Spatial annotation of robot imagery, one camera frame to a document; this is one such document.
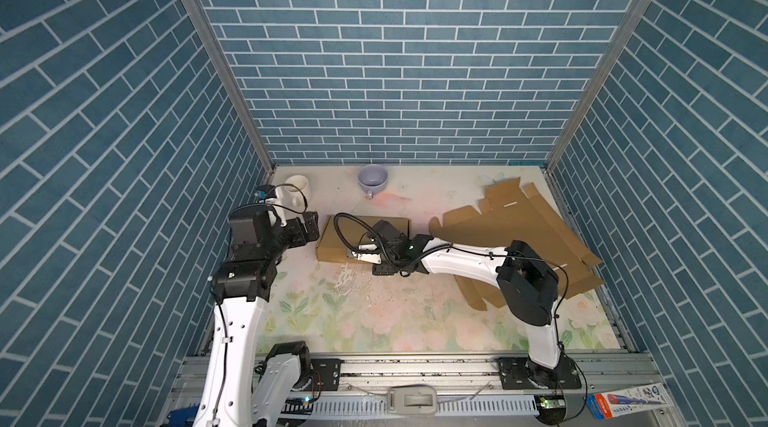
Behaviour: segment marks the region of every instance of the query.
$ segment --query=toothpaste box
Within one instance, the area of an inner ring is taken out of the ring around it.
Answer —
[[[587,405],[597,420],[611,419],[643,410],[669,407],[672,397],[662,384],[648,384],[631,389],[590,395]]]

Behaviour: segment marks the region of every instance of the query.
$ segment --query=blue tile wall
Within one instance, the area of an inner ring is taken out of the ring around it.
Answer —
[[[689,425],[768,413],[768,0],[653,0],[555,175]]]
[[[276,162],[541,164],[629,0],[202,0]]]
[[[0,0],[0,425],[157,425],[264,169],[179,0]]]

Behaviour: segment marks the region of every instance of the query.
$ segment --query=flattened cardboard box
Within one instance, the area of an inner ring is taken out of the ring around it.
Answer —
[[[513,240],[522,240],[539,257],[568,272],[568,298],[604,283],[590,270],[602,260],[568,228],[533,184],[521,189],[520,179],[511,179],[488,187],[479,206],[480,212],[467,205],[444,213],[442,225],[433,217],[429,233],[448,242],[480,247],[506,247]],[[562,294],[565,276],[559,277]],[[506,305],[496,287],[466,277],[456,277],[456,283],[473,309],[486,310],[484,299],[495,307]]]
[[[408,237],[411,237],[411,220],[404,217],[360,217],[365,223],[373,227],[378,221],[389,221],[397,230],[403,232]],[[339,221],[339,229],[344,238],[348,240],[352,245],[355,245],[360,241],[360,237],[366,232],[366,229],[360,226],[358,223],[352,222],[349,219],[341,219]],[[349,262],[360,263],[370,266],[370,262],[365,262],[358,259],[350,259],[346,256],[346,245],[339,239],[339,235],[336,233],[336,229],[333,228],[333,216],[328,218],[326,222],[326,228],[322,231],[320,240],[317,241],[316,248],[317,259],[322,262]]]

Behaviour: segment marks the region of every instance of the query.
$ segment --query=floral pattern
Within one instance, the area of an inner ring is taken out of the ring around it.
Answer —
[[[507,307],[470,308],[452,276],[374,277],[370,267],[312,262],[313,252],[298,254],[305,259],[278,266],[260,353],[298,339],[313,352],[328,353],[528,348],[524,326]],[[594,291],[565,300],[560,319],[568,349],[619,347]]]

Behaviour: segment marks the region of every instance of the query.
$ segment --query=metal corner post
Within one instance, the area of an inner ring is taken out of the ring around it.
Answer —
[[[200,0],[181,0],[181,3],[184,4],[184,8],[187,10],[192,25],[194,26],[197,35],[200,37],[200,41],[203,43],[203,47],[208,53],[211,63],[216,69],[216,74],[219,75],[221,84],[224,86],[226,94],[232,101],[232,106],[234,106],[237,117],[243,124],[251,144],[253,144],[254,149],[256,149],[256,155],[259,156],[262,164],[264,164],[266,175],[270,176],[274,171],[275,164],[272,162],[272,157],[266,150],[266,145],[259,135],[259,131],[256,128],[253,116],[250,114],[243,92],[237,85],[230,64],[226,60],[224,51],[221,49],[221,45],[214,33],[214,28],[208,20],[208,16],[205,13],[202,3]]]
[[[624,14],[624,18],[621,19],[614,36],[608,44],[608,48],[605,50],[602,57],[600,57],[597,66],[595,66],[594,73],[584,87],[584,91],[581,93],[578,102],[576,102],[576,106],[574,107],[573,112],[571,112],[571,117],[563,127],[562,134],[560,134],[560,137],[554,143],[552,150],[547,156],[546,168],[548,171],[552,172],[558,166],[560,159],[565,153],[565,149],[568,147],[568,143],[571,142],[579,125],[581,125],[581,122],[587,116],[587,113],[592,106],[592,102],[594,102],[594,99],[598,96],[603,84],[605,84],[605,81],[608,79],[610,71],[613,70],[616,61],[619,59],[627,42],[629,42],[632,32],[638,27],[640,20],[643,18],[643,14],[645,14],[645,10],[650,5],[650,1],[652,0],[630,1],[629,6],[627,7],[627,12]]]

